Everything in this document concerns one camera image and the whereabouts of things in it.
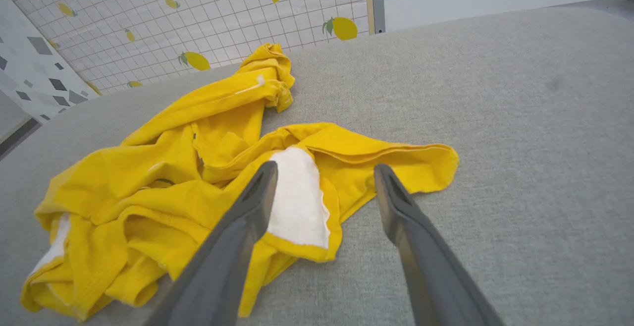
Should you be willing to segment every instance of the white patch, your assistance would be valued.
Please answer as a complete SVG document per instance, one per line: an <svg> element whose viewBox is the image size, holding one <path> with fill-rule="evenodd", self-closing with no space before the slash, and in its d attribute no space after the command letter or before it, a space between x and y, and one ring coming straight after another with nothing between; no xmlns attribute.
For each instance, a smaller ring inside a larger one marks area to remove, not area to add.
<svg viewBox="0 0 634 326"><path fill-rule="evenodd" d="M266 83L265 80L264 80L264 76L262 76L262 75L258 75L258 77L256 79L258 80L258 84L254 85L253 87L249 87L247 89L243 89L242 91L238 91L238 92L236 92L234 94L240 94L240 93L249 91L249 90L254 89L254 88L262 87Z"/></svg>
<svg viewBox="0 0 634 326"><path fill-rule="evenodd" d="M313 158L291 146L271 160L277 163L278 181L267 231L297 245L328 249L330 212L323 204Z"/></svg>
<svg viewBox="0 0 634 326"><path fill-rule="evenodd" d="M55 240L53 241L51 248L39 260L38 264L36 265L36 267L34 267L33 271L29 275L37 272L38 269L42 267L42 265L50 263L56 257L61 257L64 255L64 242L66 241L68 231L70 231L70 220L68 220L68 213L64 213L59 218L59 224L57 225L57 234L55 235Z"/></svg>

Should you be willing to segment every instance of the white grid tile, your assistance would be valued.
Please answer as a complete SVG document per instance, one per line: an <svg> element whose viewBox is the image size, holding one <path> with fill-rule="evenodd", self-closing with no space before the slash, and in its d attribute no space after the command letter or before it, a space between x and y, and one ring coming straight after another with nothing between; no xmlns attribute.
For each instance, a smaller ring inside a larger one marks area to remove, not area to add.
<svg viewBox="0 0 634 326"><path fill-rule="evenodd" d="M126 88L125 77L149 83L195 71L174 68L183 50L200 52L215 67L240 62L265 42L291 51L336 42L321 30L331 16L353 19L359 37L369 26L365 0L175 0L178 9L164 0L15 1L48 39L64 43L71 66L112 92ZM59 1L77 17L63 16ZM133 28L134 42L123 28Z"/></svg>

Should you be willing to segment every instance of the geometric pattern wall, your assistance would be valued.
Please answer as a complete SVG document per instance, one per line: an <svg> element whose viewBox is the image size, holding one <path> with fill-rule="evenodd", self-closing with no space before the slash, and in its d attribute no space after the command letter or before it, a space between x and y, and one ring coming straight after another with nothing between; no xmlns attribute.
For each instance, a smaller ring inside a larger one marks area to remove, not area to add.
<svg viewBox="0 0 634 326"><path fill-rule="evenodd" d="M41 123L99 95L11 0L0 0L0 90Z"/></svg>
<svg viewBox="0 0 634 326"><path fill-rule="evenodd" d="M79 75L110 94L369 34L366 0L14 0Z"/></svg>

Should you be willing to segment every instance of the dark stain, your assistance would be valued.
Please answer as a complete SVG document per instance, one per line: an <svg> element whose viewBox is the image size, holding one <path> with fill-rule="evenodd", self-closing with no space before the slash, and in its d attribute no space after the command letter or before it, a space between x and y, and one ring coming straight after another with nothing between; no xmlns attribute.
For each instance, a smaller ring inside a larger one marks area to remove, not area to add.
<svg viewBox="0 0 634 326"><path fill-rule="evenodd" d="M550 92L558 91L561 87L564 86L564 79L561 77L561 75L557 75L552 80L546 82L545 86Z"/></svg>
<svg viewBox="0 0 634 326"><path fill-rule="evenodd" d="M160 181L160 182L167 182L167 183L168 183L168 184L170 184L170 185L175 185L175 183L174 183L173 181L168 180L168 179L164 179L164 178L162 178L162 177L161 177L160 179L156 179L156 181Z"/></svg>

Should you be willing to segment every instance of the fabric fold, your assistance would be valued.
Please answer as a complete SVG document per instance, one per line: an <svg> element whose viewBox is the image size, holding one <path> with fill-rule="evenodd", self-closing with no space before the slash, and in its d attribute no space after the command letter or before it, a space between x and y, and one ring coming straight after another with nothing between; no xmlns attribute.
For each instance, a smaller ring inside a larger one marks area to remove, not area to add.
<svg viewBox="0 0 634 326"><path fill-rule="evenodd" d="M274 229L256 243L241 317L262 286L297 258L335 258L341 223L375 195L377 163L392 166L412 193L451 183L458 155L446 145L387 143L333 123L288 125L260 137L265 107L287 109L294 80L280 46L261 46L235 75L186 94L120 146L97 150L54 177L35 211L52 250L27 277L23 306L86 320L112 300L143 305L158 278L179 277L260 165L289 148L305 153L301 159L313 171L306 186L321 211L309 211L310 220L321 229L317 242L306 242L278 225L285 233ZM294 179L299 183L301 174ZM283 211L305 202L302 194L287 199Z"/></svg>

